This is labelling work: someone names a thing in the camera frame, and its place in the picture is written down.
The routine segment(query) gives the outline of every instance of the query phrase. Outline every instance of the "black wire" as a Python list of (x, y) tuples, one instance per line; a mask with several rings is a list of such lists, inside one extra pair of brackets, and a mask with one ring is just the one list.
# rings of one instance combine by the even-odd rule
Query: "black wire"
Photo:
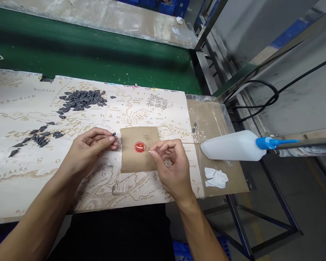
[[(316, 71), (317, 69), (321, 68), (322, 66), (326, 65), (326, 61), (324, 61), (323, 63), (315, 66), (314, 68), (312, 68), (311, 70), (305, 72), (304, 74), (302, 74), (301, 76), (297, 77), (295, 80), (289, 82), (287, 85), (285, 85), (283, 88), (281, 88), (279, 91), (278, 91), (278, 94), (282, 93), (283, 91), (285, 91), (288, 87), (290, 87), (291, 85), (295, 84), (296, 82), (298, 82), (299, 80), (301, 80), (302, 78), (306, 77), (307, 75), (311, 74), (312, 72)], [(273, 100), (277, 101), (277, 96), (276, 95), (273, 95), (267, 102), (266, 104), (268, 103), (271, 103), (273, 104), (274, 102), (272, 102)], [(261, 105), (261, 109), (259, 109), (257, 112), (255, 112), (254, 114), (251, 114), (250, 116), (248, 117), (245, 117), (245, 118), (242, 118), (240, 120), (236, 120), (236, 121), (233, 121), (232, 123), (241, 123), (247, 119), (250, 119), (254, 116), (256, 116), (257, 114), (261, 113), (267, 106), (264, 106), (264, 105)], [(255, 106), (242, 106), (242, 108), (255, 108)]]
[[(277, 58), (280, 58), (281, 56), (283, 56), (284, 54), (288, 53), (289, 51), (291, 51), (291, 50), (294, 49), (295, 47), (299, 46), (299, 45), (300, 45), (301, 43), (303, 43), (304, 41), (305, 41), (305, 40), (299, 42), (298, 44), (292, 46), (291, 48), (289, 48), (288, 50), (286, 50), (286, 51), (283, 52), (282, 54), (279, 54), (278, 56), (276, 56), (276, 57), (274, 57), (274, 58), (268, 60), (268, 61), (265, 62), (264, 64), (258, 66), (258, 67), (256, 68), (256, 70), (255, 70), (255, 74), (253, 75), (253, 77), (256, 76), (256, 75), (260, 72), (260, 69), (261, 69), (263, 66), (269, 64), (270, 62), (276, 60)], [(235, 89), (235, 90), (234, 90), (234, 91), (233, 91), (233, 92), (232, 92), (232, 93), (227, 97), (227, 99), (223, 102), (223, 104), (226, 104), (227, 101), (229, 101), (229, 99), (232, 98), (233, 94), (235, 94), (235, 92), (236, 92), (238, 89), (239, 89), (239, 88), (236, 88), (236, 89)]]
[(252, 82), (256, 82), (256, 83), (261, 83), (263, 85), (268, 86), (270, 89), (272, 89), (272, 91), (274, 92), (274, 99), (269, 99), (264, 105), (258, 105), (258, 106), (235, 106), (235, 107), (228, 107), (227, 109), (247, 109), (247, 108), (263, 108), (263, 107), (267, 107), (270, 106), (272, 104), (274, 104), (278, 98), (279, 98), (279, 92), (278, 90), (269, 82), (263, 81), (263, 80), (249, 80), (246, 83), (252, 83)]

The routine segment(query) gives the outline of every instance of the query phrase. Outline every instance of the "map illustration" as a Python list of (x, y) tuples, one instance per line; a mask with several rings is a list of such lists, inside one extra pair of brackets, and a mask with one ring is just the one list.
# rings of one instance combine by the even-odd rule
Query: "map illustration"
[[(87, 212), (145, 204), (171, 202), (157, 171), (120, 173), (120, 128), (157, 126), (161, 140), (182, 140), (190, 161), (191, 183), (197, 198), (204, 197), (193, 144), (186, 97), (183, 92), (124, 86), (56, 76), (41, 82), (41, 74), (0, 70), (0, 222), (19, 218), (46, 182), (55, 174), (72, 141), (93, 127), (116, 132), (120, 146), (107, 152), (85, 178), (74, 198), (71, 212)], [(56, 111), (65, 101), (59, 96), (76, 90), (101, 90), (107, 105), (84, 111), (70, 110), (60, 119)], [(64, 133), (40, 148), (27, 142), (8, 157), (13, 145), (47, 122), (46, 131)]]

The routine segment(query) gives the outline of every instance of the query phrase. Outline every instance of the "glue bottle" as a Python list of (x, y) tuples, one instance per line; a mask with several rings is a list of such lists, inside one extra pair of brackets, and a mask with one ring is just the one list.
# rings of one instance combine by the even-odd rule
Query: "glue bottle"
[(293, 142), (299, 142), (299, 140), (259, 138), (249, 130), (242, 130), (206, 140), (200, 148), (211, 160), (259, 161), (268, 149), (275, 149), (280, 144)]

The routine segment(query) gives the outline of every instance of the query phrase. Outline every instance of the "red wax seal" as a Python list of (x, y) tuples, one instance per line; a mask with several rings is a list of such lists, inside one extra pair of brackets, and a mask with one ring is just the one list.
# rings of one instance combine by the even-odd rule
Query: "red wax seal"
[(134, 150), (137, 153), (142, 153), (145, 150), (145, 144), (141, 141), (138, 141), (137, 143), (135, 143), (134, 145)]

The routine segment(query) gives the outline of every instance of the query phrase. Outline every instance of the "forearm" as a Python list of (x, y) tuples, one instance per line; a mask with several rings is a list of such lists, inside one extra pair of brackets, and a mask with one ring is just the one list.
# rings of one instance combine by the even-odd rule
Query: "forearm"
[(187, 204), (185, 202), (184, 204), (178, 203), (177, 205), (180, 210), (193, 260), (228, 260), (201, 211), (197, 199), (193, 197)]
[(0, 260), (45, 260), (80, 181), (59, 169), (0, 244)]

